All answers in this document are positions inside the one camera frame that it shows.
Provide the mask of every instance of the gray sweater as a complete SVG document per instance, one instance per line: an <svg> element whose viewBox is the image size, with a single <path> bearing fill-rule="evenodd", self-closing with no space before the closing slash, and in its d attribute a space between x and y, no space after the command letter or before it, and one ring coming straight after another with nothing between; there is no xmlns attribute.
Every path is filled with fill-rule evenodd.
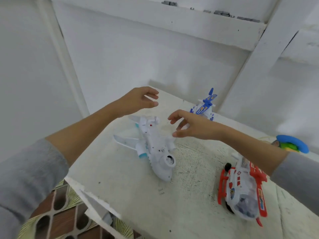
<svg viewBox="0 0 319 239"><path fill-rule="evenodd" d="M38 205L66 176L64 156L42 139L0 163L0 238L14 239ZM289 153L271 180L319 215L319 163Z"/></svg>

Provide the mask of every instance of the white toy airplane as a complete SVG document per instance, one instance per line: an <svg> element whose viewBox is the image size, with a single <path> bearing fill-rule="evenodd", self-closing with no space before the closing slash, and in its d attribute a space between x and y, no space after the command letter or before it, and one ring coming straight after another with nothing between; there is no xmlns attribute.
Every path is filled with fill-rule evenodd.
<svg viewBox="0 0 319 239"><path fill-rule="evenodd" d="M267 217L267 209L261 184L267 182L266 174L240 154L232 154L238 161L236 167L230 163L223 169L218 189L218 204L225 197L227 209L237 216L251 221Z"/></svg>
<svg viewBox="0 0 319 239"><path fill-rule="evenodd" d="M212 104L212 100L217 97L216 94L213 94L213 91L214 88L211 88L210 92L208 93L209 97L207 97L205 100L199 100L200 103L190 109L190 113L205 116L212 121L214 119L213 107L215 106Z"/></svg>
<svg viewBox="0 0 319 239"><path fill-rule="evenodd" d="M164 181L172 179L173 168L176 160L169 151L175 149L174 138L172 136L162 137L157 125L160 120L158 117L138 117L129 116L129 119L135 122L139 128L142 139L122 138L114 135L117 143L132 148L137 151L141 158L147 156L154 173Z"/></svg>

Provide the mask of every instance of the toy wheel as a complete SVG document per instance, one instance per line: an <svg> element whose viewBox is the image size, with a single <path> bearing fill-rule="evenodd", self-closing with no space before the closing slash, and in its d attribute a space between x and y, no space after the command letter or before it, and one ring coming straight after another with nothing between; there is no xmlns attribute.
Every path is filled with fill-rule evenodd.
<svg viewBox="0 0 319 239"><path fill-rule="evenodd" d="M229 212L234 214L233 210L230 208L230 206L227 204L226 201L225 201L225 203L226 203L226 208L229 210Z"/></svg>
<svg viewBox="0 0 319 239"><path fill-rule="evenodd" d="M228 172L231 168L232 168L232 164L231 163L226 163L225 164L225 171L226 172Z"/></svg>

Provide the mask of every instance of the floor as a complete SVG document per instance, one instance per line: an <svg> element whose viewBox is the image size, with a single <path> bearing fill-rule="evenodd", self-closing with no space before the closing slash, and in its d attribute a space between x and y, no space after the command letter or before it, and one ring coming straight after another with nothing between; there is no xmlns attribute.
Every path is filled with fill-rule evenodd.
<svg viewBox="0 0 319 239"><path fill-rule="evenodd" d="M22 226L18 239L113 239L114 237L85 215L87 207L61 181ZM129 239L139 233L112 215L111 226Z"/></svg>

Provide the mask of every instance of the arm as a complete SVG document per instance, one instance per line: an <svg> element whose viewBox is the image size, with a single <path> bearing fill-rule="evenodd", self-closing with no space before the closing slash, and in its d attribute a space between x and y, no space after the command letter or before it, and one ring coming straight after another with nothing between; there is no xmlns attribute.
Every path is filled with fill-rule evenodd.
<svg viewBox="0 0 319 239"><path fill-rule="evenodd" d="M257 165L270 176L273 182L288 191L308 209L319 215L318 162L186 111L173 112L168 119L171 124L174 124L181 118L184 120L173 133L174 137L192 136L224 142ZM189 128L181 130L186 124L189 124Z"/></svg>
<svg viewBox="0 0 319 239"><path fill-rule="evenodd" d="M114 119L158 105L150 87L134 88L85 119L21 150L0 164L0 238L16 238L33 211L66 176L69 166Z"/></svg>

